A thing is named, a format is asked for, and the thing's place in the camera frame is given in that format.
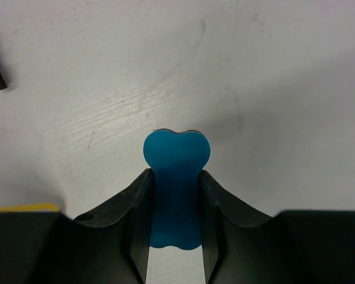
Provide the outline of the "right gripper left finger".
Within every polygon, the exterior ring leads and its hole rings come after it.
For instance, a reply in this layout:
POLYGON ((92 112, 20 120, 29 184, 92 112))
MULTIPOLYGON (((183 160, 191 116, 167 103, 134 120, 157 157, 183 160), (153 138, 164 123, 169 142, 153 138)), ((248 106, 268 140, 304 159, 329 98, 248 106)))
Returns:
POLYGON ((144 283, 154 174, 71 219, 62 212, 0 212, 0 283, 144 283))

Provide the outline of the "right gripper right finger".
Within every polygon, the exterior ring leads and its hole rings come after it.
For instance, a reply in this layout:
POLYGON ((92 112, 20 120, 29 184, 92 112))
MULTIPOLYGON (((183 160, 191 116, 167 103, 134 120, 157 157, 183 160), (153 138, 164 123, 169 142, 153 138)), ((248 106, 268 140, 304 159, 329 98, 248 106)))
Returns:
POLYGON ((198 177, 206 283, 355 283, 355 211, 268 216, 198 177))

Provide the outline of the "yellow framed small whiteboard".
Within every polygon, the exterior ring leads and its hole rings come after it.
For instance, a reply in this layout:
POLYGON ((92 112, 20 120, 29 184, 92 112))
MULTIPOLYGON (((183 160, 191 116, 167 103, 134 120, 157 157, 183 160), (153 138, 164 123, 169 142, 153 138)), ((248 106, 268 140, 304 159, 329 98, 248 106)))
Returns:
POLYGON ((51 203, 37 203, 13 206, 1 206, 0 213, 4 212, 59 212, 60 208, 51 203))

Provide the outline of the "blue bone shaped eraser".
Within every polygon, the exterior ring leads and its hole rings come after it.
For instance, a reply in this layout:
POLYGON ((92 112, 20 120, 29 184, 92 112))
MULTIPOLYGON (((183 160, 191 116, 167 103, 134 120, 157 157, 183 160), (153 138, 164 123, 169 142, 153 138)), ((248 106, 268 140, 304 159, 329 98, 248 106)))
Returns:
POLYGON ((211 154, 207 138, 194 130, 159 129, 145 139, 143 154, 156 180, 150 245, 199 247, 197 181, 211 154))

